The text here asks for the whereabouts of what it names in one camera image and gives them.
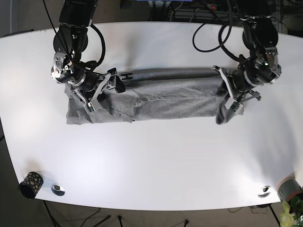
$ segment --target floor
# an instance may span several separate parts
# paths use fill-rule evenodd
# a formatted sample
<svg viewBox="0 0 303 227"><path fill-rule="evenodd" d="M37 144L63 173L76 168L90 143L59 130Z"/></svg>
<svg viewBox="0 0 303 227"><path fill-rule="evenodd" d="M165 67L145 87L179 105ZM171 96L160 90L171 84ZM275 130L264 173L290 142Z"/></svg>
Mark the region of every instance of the floor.
<svg viewBox="0 0 303 227"><path fill-rule="evenodd" d="M63 0L46 0L54 25L58 26ZM100 0L93 22L146 21L149 18L147 2L132 2L128 10L120 10L119 0ZM19 30L50 28L42 1L22 0L19 7ZM0 142L0 223L10 227L51 227L53 226L40 200L28 200L17 190L18 182L9 158L5 140ZM80 227L84 219L97 208L74 206L48 202L50 211L62 227ZM277 215L281 204L273 204ZM118 227L118 215L123 217L124 227L183 227L185 219L188 227L234 227L234 226L278 226L270 210L249 207L225 210L198 211L133 211L101 209L90 218L84 227L98 223L106 215L111 218L100 226Z"/></svg>

